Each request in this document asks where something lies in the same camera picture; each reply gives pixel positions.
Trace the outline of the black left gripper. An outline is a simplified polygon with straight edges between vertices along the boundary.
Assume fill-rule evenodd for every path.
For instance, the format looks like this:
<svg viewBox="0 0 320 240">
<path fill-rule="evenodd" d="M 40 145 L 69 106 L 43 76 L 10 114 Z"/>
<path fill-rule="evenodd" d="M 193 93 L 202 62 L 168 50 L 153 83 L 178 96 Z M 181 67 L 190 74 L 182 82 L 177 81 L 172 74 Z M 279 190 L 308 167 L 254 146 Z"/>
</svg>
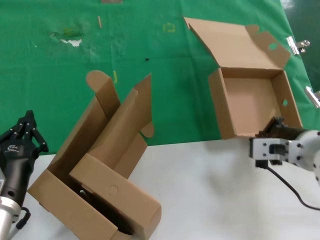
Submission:
<svg viewBox="0 0 320 240">
<path fill-rule="evenodd" d="M 0 136 L 0 140 L 3 141 L 0 144 L 0 169 L 5 177 L 0 195 L 22 205 L 38 154 L 49 152 L 47 142 L 37 130 L 34 112 L 27 110 Z"/>
</svg>

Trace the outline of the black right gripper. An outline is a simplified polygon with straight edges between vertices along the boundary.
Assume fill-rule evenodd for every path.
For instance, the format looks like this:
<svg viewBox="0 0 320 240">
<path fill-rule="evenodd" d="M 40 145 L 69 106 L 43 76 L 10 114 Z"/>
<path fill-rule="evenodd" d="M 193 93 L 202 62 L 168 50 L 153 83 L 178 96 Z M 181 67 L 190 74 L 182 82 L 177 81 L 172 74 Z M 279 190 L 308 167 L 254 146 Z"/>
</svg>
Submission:
<svg viewBox="0 0 320 240">
<path fill-rule="evenodd" d="M 257 137 L 295 140 L 300 134 L 305 132 L 303 128 L 286 127 L 283 123 L 283 117 L 273 117 L 264 129 L 258 132 Z"/>
</svg>

